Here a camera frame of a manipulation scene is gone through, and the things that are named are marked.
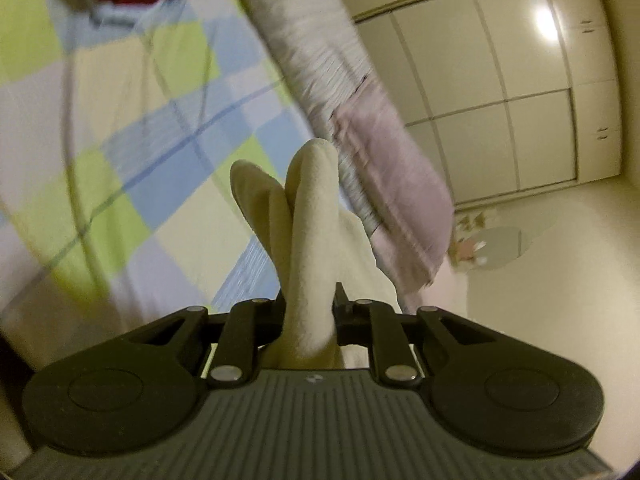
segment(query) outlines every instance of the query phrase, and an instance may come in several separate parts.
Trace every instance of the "ribbed mat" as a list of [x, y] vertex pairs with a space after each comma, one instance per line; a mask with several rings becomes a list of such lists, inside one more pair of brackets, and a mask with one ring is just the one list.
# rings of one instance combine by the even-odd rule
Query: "ribbed mat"
[[545, 460], [482, 452], [443, 430], [417, 394], [368, 371], [264, 370], [209, 395], [164, 442], [112, 458], [44, 448], [15, 480], [565, 480], [606, 471], [580, 450]]

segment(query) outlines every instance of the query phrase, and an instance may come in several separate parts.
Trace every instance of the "white towel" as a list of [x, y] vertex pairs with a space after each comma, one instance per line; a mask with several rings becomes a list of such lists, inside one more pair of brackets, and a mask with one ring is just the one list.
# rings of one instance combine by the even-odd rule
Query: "white towel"
[[391, 304], [396, 290], [376, 267], [363, 225], [338, 203], [338, 155], [310, 140], [291, 161], [285, 187], [240, 160], [231, 187], [242, 214], [276, 267], [287, 308], [282, 335], [263, 355], [276, 368], [367, 367], [362, 347], [336, 343], [332, 300], [342, 282], [350, 300]]

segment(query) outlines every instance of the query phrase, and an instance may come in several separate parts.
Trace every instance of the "round mirror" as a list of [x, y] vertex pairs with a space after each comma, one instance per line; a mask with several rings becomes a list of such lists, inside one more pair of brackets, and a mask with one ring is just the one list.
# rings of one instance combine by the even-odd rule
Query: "round mirror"
[[476, 247], [476, 269], [492, 270], [504, 267], [529, 249], [531, 240], [514, 226], [483, 229], [470, 237]]

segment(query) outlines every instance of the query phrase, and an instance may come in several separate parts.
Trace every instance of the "pink towel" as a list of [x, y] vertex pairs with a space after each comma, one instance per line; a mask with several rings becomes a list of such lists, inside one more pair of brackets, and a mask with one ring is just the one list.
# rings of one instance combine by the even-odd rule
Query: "pink towel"
[[453, 204], [447, 186], [375, 76], [336, 109], [334, 120], [338, 142], [352, 155], [385, 224], [371, 239], [374, 249], [398, 292], [417, 292], [433, 282], [449, 248]]

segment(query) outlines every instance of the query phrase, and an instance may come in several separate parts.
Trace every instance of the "bed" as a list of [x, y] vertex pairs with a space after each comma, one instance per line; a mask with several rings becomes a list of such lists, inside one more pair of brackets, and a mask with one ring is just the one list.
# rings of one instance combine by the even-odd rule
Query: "bed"
[[274, 297], [228, 183], [312, 138], [239, 0], [135, 27], [0, 0], [0, 329], [33, 368], [187, 306]]

